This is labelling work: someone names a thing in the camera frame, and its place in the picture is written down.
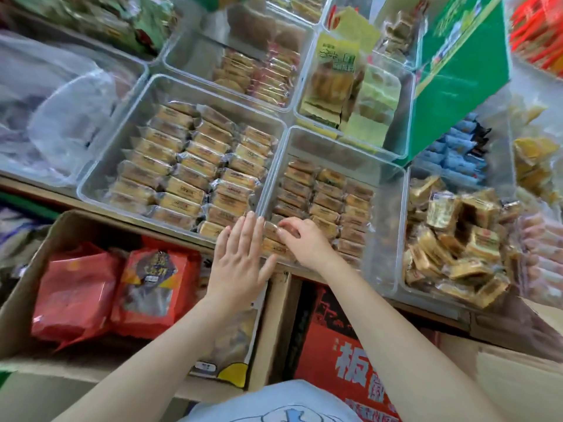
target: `person's right hand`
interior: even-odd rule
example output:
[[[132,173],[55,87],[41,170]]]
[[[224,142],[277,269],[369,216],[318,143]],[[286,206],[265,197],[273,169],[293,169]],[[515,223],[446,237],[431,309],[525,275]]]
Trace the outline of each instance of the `person's right hand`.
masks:
[[[299,233],[299,238],[288,229]],[[336,256],[336,252],[319,227],[310,219],[283,219],[278,224],[278,235],[292,251],[301,265],[319,271],[327,258]]]

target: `red packaged item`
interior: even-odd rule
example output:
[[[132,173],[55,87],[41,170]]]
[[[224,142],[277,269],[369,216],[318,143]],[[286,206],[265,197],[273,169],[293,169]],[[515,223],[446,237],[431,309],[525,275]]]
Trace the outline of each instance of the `red packaged item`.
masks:
[[[32,336],[61,349],[106,333],[122,267],[121,259],[89,242],[54,255],[39,285]]]
[[[195,305],[200,264],[200,253],[190,250],[159,246],[131,252],[111,312],[112,330],[158,337]]]
[[[313,318],[293,377],[339,397],[365,422],[400,421],[376,368],[328,287],[317,289]]]

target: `forearm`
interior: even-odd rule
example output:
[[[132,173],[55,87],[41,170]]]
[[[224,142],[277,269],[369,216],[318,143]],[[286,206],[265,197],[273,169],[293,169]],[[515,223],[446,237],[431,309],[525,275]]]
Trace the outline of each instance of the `forearm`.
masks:
[[[502,421],[482,390],[341,258],[319,272],[405,422]]]
[[[204,298],[55,421],[158,421],[229,315],[227,308]]]

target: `red snack bag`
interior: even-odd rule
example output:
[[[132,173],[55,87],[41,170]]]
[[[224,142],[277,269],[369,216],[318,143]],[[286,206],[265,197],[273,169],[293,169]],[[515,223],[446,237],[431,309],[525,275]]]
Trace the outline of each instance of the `red snack bag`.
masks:
[[[106,333],[122,261],[91,243],[53,256],[41,278],[32,336],[72,343]]]
[[[196,302],[198,252],[141,249],[131,252],[111,312],[112,330],[155,339]]]

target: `person's left hand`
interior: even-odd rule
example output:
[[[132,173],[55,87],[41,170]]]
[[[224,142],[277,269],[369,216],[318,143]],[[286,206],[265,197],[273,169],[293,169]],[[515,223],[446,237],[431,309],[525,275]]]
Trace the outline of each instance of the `person's left hand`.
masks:
[[[276,265],[276,256],[271,255],[260,268],[263,231],[264,218],[256,219],[256,214],[249,212],[232,230],[226,227],[219,234],[204,299],[233,311],[250,308]]]

